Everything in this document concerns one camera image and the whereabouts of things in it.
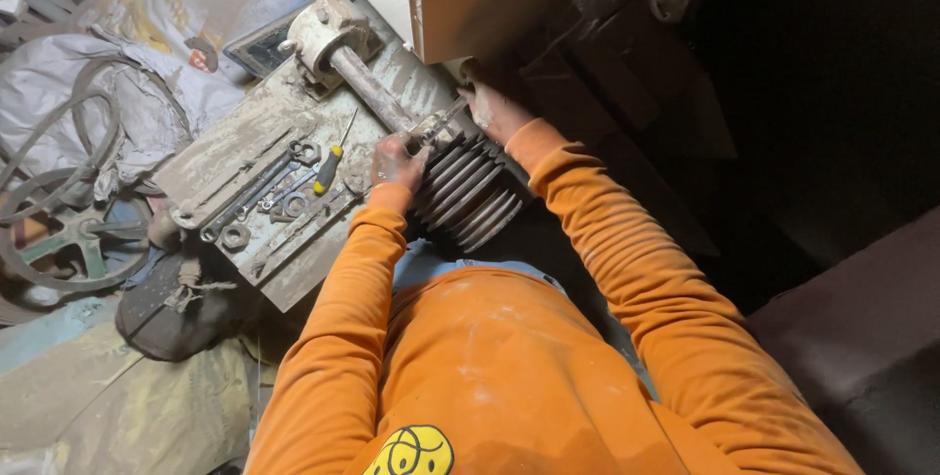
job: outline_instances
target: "hex nut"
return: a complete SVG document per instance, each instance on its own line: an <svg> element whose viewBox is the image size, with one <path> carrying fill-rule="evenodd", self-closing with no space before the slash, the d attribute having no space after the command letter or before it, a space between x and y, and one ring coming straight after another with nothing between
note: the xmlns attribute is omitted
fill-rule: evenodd
<svg viewBox="0 0 940 475"><path fill-rule="evenodd" d="M243 249L251 240L251 231L242 224L232 224L222 229L222 245L229 251Z"/></svg>

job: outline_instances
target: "wrench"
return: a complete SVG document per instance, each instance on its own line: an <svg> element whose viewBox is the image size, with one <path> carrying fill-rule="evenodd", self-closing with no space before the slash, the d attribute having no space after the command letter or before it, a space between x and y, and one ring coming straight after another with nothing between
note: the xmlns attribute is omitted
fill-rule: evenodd
<svg viewBox="0 0 940 475"><path fill-rule="evenodd" d="M310 171L307 172L306 174L303 174L299 180L294 181L293 183L290 184L288 188L282 190L281 192L276 193L274 197L272 197L271 199L265 199L265 201L263 201L258 206L261 207L262 211L270 212L271 209L273 209L275 205L280 203L282 199L287 197L291 192L296 192L298 187L300 187L307 181L310 181L314 176L316 176L319 173L320 173L320 166L319 165L313 166L310 169Z"/></svg>
<svg viewBox="0 0 940 475"><path fill-rule="evenodd" d="M282 155L273 165L271 165L270 168L265 170L264 174L262 174L254 183L252 183L250 187L242 191L241 195L239 195L239 197L236 198L231 205L222 211L221 214L212 220L210 224L202 228L202 230L199 231L199 238L209 243L213 243L218 240L219 234L222 232L222 228L226 227L231 222L232 218L235 217L235 214L241 210L242 206L244 206L249 201L258 201L265 195L266 192L262 192L258 194L258 197L256 197L254 200L251 199L252 196L254 196L260 189L267 186L267 184L273 180L281 172L281 170L283 170L291 161L293 161L294 157L300 153L301 148L302 147L299 146L299 142L297 141L291 141L288 143L288 149L284 152L284 155Z"/></svg>
<svg viewBox="0 0 940 475"><path fill-rule="evenodd" d="M287 178L289 173L298 169L300 169L299 161L291 161L290 163L287 164L287 166L281 169L281 171L277 173L277 175L273 178L273 180L269 181L267 185L264 185L263 187L261 187L260 190L255 192L251 196L251 198L247 202L245 202L244 205L241 206L241 209L239 209L238 212L235 213L235 216L239 219L239 221L243 222L245 218L248 217L248 212L251 211L251 208L256 203L261 201L261 199L265 197L265 195L268 192L275 190L277 183L284 181L284 178Z"/></svg>

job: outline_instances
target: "yellow smiley logo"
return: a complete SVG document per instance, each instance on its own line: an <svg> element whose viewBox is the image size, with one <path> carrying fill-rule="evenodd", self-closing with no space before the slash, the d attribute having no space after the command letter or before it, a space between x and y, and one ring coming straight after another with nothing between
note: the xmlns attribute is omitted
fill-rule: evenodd
<svg viewBox="0 0 940 475"><path fill-rule="evenodd" d="M454 450L433 425L402 427L385 440L362 475L447 475Z"/></svg>

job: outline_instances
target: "screwdriver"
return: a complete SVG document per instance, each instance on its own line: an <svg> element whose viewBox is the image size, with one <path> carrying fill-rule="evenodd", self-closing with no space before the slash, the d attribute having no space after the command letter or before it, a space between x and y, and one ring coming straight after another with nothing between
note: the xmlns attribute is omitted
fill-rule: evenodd
<svg viewBox="0 0 940 475"><path fill-rule="evenodd" d="M359 113L359 108L352 110L349 124L346 125L346 131L343 132L342 138L339 139L339 144L330 146L330 155L326 156L326 161L320 165L320 173L317 174L317 180L313 182L314 194L323 195L326 191L330 190L330 185L333 184L333 179L336 177L336 167L339 166L339 160L343 157L343 144L346 142L346 137L350 134L350 128L353 127L353 121L355 121L355 115L357 113Z"/></svg>

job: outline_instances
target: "hand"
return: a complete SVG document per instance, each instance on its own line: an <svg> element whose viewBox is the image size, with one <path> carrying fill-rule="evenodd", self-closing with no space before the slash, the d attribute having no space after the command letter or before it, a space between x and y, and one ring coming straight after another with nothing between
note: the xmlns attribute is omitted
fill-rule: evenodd
<svg viewBox="0 0 940 475"><path fill-rule="evenodd" d="M412 194L417 193L432 148L424 146L413 156L408 153L408 144L415 140L416 137L409 132L398 132L375 145L371 174L373 187L382 183L399 183Z"/></svg>
<svg viewBox="0 0 940 475"><path fill-rule="evenodd" d="M493 141L505 146L520 128L535 117L522 104L508 96L509 87L495 83L478 61L470 59L461 66L476 91L458 89L466 97L476 126Z"/></svg>

